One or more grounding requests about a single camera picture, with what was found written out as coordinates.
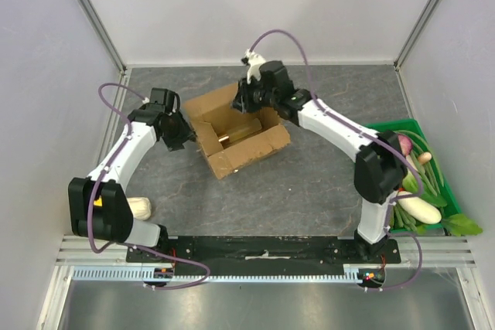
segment black mounting plate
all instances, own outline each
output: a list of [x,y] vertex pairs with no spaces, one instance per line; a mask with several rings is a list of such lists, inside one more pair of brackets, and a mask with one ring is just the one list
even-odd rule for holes
[[[343,274],[343,264],[399,264],[397,241],[389,239],[368,260],[354,239],[337,236],[178,236],[170,237],[168,255],[206,264],[214,276],[277,276]],[[168,260],[128,250],[129,263],[165,263]],[[201,275],[203,269],[177,264],[176,275]]]

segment open cardboard box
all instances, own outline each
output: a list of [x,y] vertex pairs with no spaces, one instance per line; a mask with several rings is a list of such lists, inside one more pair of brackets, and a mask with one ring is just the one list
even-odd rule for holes
[[[237,92],[237,83],[188,100],[183,110],[196,132],[196,141],[218,179],[265,158],[290,143],[290,136],[277,112],[265,107],[253,114],[242,114],[230,108]],[[222,145],[220,137],[233,128],[261,122],[261,130],[234,143]]]

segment white backdrop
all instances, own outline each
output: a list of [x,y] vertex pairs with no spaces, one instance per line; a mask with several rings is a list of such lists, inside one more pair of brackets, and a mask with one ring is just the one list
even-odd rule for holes
[[[238,63],[264,31],[295,33],[313,63],[394,60],[427,0],[91,0],[125,63]],[[273,36],[259,49],[300,62]]]
[[0,0],[0,328],[33,329],[64,233],[67,186],[96,164],[115,80],[77,0]]
[[469,239],[495,308],[495,2],[442,0],[404,65],[415,117],[460,206],[485,229]]

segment green plastic bin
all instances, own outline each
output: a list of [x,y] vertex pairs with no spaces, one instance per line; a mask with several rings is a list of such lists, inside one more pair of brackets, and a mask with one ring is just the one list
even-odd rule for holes
[[[419,127],[419,124],[416,120],[414,119],[404,119],[404,120],[397,120],[397,121],[388,121],[385,123],[375,123],[375,124],[368,124],[366,127],[370,129],[374,129],[375,131],[412,131],[413,133],[416,133],[420,135],[423,139],[425,139],[427,142],[428,140],[426,139],[425,135],[423,134],[421,128]],[[427,151],[425,146],[422,143],[418,143],[419,147],[423,151]],[[439,176],[439,171],[435,166],[435,163],[432,163],[433,167],[433,172],[435,173],[435,176],[438,179]],[[439,182],[439,187],[440,187],[440,193],[442,196],[447,200],[447,206],[443,208],[443,211],[445,213],[444,217],[448,216],[453,216],[454,214],[461,213],[461,210],[459,208],[459,204],[456,200],[456,197],[453,195],[452,190],[450,189],[450,186],[447,182],[447,180],[444,177],[444,186],[442,186]],[[425,224],[427,230],[433,230],[435,228],[442,228],[442,225],[440,223],[438,224]],[[393,230],[395,232],[400,232],[400,231],[405,231],[404,229],[399,229],[399,230]]]

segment wire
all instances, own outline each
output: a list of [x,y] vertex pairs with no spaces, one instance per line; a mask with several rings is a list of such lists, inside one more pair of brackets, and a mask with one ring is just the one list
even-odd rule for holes
[[[145,96],[143,96],[142,94],[139,94],[135,90],[133,90],[133,89],[131,89],[129,87],[126,87],[125,85],[118,84],[118,83],[105,83],[105,84],[102,84],[98,88],[98,96],[100,97],[100,99],[102,100],[102,102],[104,103],[104,105],[107,106],[108,108],[110,108],[113,112],[115,112],[120,117],[120,119],[125,123],[125,125],[127,126],[127,136],[124,137],[124,140],[120,143],[120,145],[117,147],[117,149],[112,154],[112,156],[107,160],[107,162],[105,163],[103,169],[100,172],[100,175],[97,177],[97,180],[94,183],[93,189],[91,190],[90,201],[89,201],[89,204],[87,206],[87,238],[90,241],[91,249],[96,254],[102,253],[107,247],[109,247],[110,245],[112,245],[112,243],[111,242],[108,242],[105,245],[103,245],[101,248],[97,248],[96,247],[96,244],[94,242],[94,232],[93,232],[94,200],[96,199],[96,194],[97,194],[98,189],[100,188],[100,184],[101,184],[103,178],[108,173],[108,171],[109,171],[112,163],[114,162],[114,160],[122,152],[122,150],[124,149],[124,147],[127,144],[127,142],[131,139],[131,135],[132,135],[131,121],[124,115],[124,113],[122,111],[120,111],[113,104],[111,104],[110,102],[108,102],[106,100],[106,98],[103,96],[103,89],[105,87],[120,87],[120,88],[124,88],[124,89],[130,91],[131,93],[135,94],[139,98],[141,98],[141,100],[143,102],[146,102],[148,100]],[[201,267],[201,268],[203,268],[206,271],[206,274],[203,277],[201,277],[199,280],[192,281],[192,282],[189,282],[187,284],[181,284],[181,285],[170,286],[170,287],[154,287],[152,285],[145,284],[146,287],[150,287],[153,290],[157,290],[157,289],[158,290],[177,290],[177,289],[185,289],[187,287],[197,286],[197,285],[201,284],[202,282],[204,282],[211,275],[210,268],[207,265],[202,264],[200,262],[195,262],[193,260],[187,260],[187,259],[183,259],[183,258],[173,257],[173,256],[170,256],[170,255],[167,255],[167,254],[164,254],[164,253],[160,253],[160,252],[158,252],[156,250],[153,250],[153,249],[151,249],[149,247],[144,247],[144,246],[141,246],[141,245],[131,245],[131,244],[128,244],[128,243],[123,243],[122,245],[127,246],[127,247],[132,247],[132,248],[135,248],[135,249],[140,249],[141,251],[145,251],[147,253],[154,254],[157,257],[161,257],[161,258],[165,258],[165,259],[168,259],[168,260],[174,260],[175,262],[181,262],[181,263],[191,264],[193,266]]]
[[[302,48],[301,43],[293,36],[293,34],[291,34],[290,32],[287,32],[285,30],[282,30],[282,29],[268,30],[267,32],[264,32],[263,34],[261,34],[254,41],[254,43],[251,45],[251,48],[249,49],[249,51],[250,52],[253,52],[254,48],[256,48],[256,46],[259,44],[260,41],[262,41],[266,36],[271,35],[271,34],[275,34],[275,33],[279,33],[279,34],[283,34],[283,35],[287,36],[291,41],[294,42],[294,44],[299,49],[299,52],[301,53],[302,61],[304,62],[304,66],[305,66],[305,70],[306,70],[306,78],[308,80],[309,93],[311,94],[311,98],[312,98],[312,101],[315,104],[315,106],[318,107],[323,112],[324,115],[326,115],[328,117],[331,117],[333,120],[341,123],[342,125],[344,125],[345,127],[349,128],[350,130],[354,131],[355,133],[358,133],[362,137],[364,137],[366,139],[369,139],[370,141],[373,141],[373,142],[377,143],[378,145],[380,145],[381,147],[387,149],[396,158],[398,158],[399,161],[402,162],[402,164],[404,164],[409,169],[409,171],[412,173],[412,175],[415,177],[416,182],[418,183],[418,191],[416,193],[412,193],[412,194],[408,194],[408,195],[402,195],[402,196],[396,195],[396,196],[392,197],[390,199],[389,203],[388,203],[384,229],[385,229],[385,234],[387,236],[392,236],[392,234],[388,231],[388,221],[390,220],[390,212],[392,210],[392,207],[394,206],[394,204],[399,199],[408,199],[408,198],[411,198],[411,197],[419,197],[419,196],[422,195],[422,193],[424,191],[424,186],[423,186],[423,182],[421,180],[421,177],[419,176],[419,174],[416,171],[416,169],[414,169],[414,167],[411,164],[409,164],[409,162],[402,155],[402,153],[400,153],[399,151],[397,151],[395,148],[391,147],[389,144],[383,142],[379,138],[375,138],[372,135],[369,135],[368,133],[361,131],[358,127],[355,127],[354,125],[348,123],[347,121],[345,121],[341,117],[338,117],[337,115],[333,114],[332,112],[327,111],[322,106],[322,104],[318,101],[318,97],[316,96],[316,88],[313,85],[314,82],[312,80],[311,69],[309,68],[309,62],[308,62],[308,58],[306,57],[306,52]],[[417,268],[416,272],[413,274],[413,276],[409,280],[407,280],[406,282],[404,282],[403,284],[393,285],[393,286],[390,286],[390,287],[384,287],[384,288],[379,288],[379,289],[368,289],[368,290],[386,291],[386,290],[390,290],[390,289],[404,287],[405,285],[411,284],[412,282],[414,282],[416,280],[416,278],[418,277],[420,271],[421,271],[422,262],[423,262],[423,252],[422,252],[421,244],[419,243],[418,238],[414,234],[412,234],[412,233],[406,233],[406,232],[404,232],[404,233],[394,233],[394,236],[411,236],[414,239],[414,241],[416,242],[416,245],[418,246],[418,253],[419,253],[418,268]]]

